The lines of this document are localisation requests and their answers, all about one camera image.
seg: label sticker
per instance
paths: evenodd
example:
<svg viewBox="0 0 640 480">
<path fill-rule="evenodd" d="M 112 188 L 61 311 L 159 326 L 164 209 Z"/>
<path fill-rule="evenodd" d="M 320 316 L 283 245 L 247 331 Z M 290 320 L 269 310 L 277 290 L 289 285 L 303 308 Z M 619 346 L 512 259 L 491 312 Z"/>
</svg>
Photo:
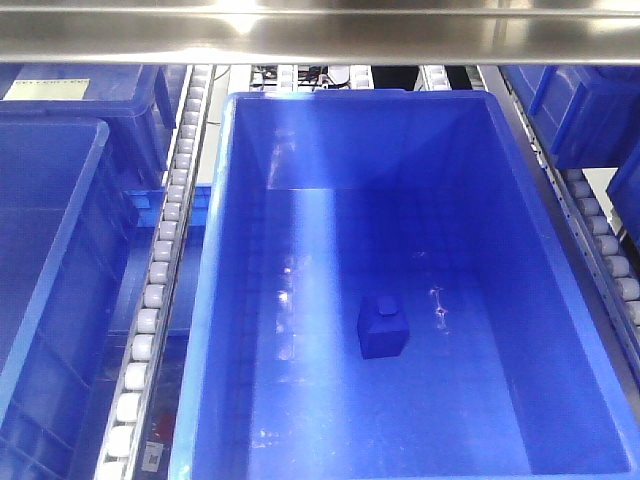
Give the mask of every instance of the label sticker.
<svg viewBox="0 0 640 480">
<path fill-rule="evenodd" d="M 88 86 L 88 78 L 15 80 L 4 100 L 82 100 Z"/>
<path fill-rule="evenodd" d="M 157 442 L 147 442 L 142 458 L 142 471 L 156 473 L 160 467 L 160 459 L 164 445 Z"/>
</svg>

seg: small cube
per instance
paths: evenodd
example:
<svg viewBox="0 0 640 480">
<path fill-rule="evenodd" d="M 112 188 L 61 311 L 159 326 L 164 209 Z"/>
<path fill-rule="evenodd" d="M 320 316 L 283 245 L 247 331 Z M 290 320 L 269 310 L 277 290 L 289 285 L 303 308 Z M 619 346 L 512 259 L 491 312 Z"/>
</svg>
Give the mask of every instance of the small cube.
<svg viewBox="0 0 640 480">
<path fill-rule="evenodd" d="M 409 340 L 409 323 L 400 300 L 391 295 L 364 297 L 358 317 L 362 357 L 397 357 Z"/>
</svg>

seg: roller conveyor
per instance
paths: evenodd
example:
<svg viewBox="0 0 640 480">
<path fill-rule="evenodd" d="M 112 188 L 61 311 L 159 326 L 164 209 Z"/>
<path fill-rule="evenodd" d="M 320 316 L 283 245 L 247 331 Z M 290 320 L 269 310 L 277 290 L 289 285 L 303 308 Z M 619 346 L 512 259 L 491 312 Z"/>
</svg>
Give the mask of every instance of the roller conveyor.
<svg viewBox="0 0 640 480">
<path fill-rule="evenodd" d="M 142 432 L 162 359 L 191 215 L 214 71 L 209 65 L 195 65 L 187 72 L 148 272 L 131 322 L 95 480 L 131 479 L 140 461 Z"/>
</svg>

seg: stainless steel bar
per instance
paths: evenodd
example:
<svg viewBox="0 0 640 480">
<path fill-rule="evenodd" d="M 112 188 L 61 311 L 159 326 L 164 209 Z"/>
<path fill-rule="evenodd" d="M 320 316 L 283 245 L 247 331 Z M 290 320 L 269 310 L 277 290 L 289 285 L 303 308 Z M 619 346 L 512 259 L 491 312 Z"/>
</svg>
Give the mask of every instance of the stainless steel bar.
<svg viewBox="0 0 640 480">
<path fill-rule="evenodd" d="M 640 63 L 622 0 L 0 1 L 0 61 Z"/>
</svg>

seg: plastic tote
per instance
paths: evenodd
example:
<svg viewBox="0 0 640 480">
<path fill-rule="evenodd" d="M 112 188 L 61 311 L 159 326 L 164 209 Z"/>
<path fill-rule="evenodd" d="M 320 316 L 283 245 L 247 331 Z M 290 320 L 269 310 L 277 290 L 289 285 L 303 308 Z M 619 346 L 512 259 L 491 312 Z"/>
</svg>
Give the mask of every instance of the plastic tote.
<svg viewBox="0 0 640 480">
<path fill-rule="evenodd" d="M 640 144 L 611 179 L 607 194 L 627 233 L 640 246 Z"/>
<path fill-rule="evenodd" d="M 68 93 L 63 86 L 62 93 L 57 87 L 52 94 L 67 99 L 6 99 L 14 81 L 27 80 L 32 83 L 88 80 L 88 86 L 80 98 Z M 45 87 L 41 82 L 37 88 Z M 51 91 L 54 87 L 48 85 L 46 88 Z M 31 90 L 19 98 L 33 95 L 34 90 Z M 175 108 L 164 68 L 156 65 L 4 64 L 0 66 L 0 99 L 3 99 L 0 100 L 0 115 L 65 115 L 105 120 L 111 129 L 120 184 L 126 189 L 160 185 L 175 128 Z"/>
<path fill-rule="evenodd" d="M 558 168 L 618 167 L 640 139 L 637 68 L 523 65 L 502 71 Z"/>
<path fill-rule="evenodd" d="M 220 145 L 171 480 L 640 478 L 491 95 L 235 95 Z M 402 303 L 398 356 L 362 358 L 371 296 Z"/>
<path fill-rule="evenodd" d="M 77 446 L 137 218 L 108 139 L 0 119 L 2 479 L 66 479 Z"/>
</svg>

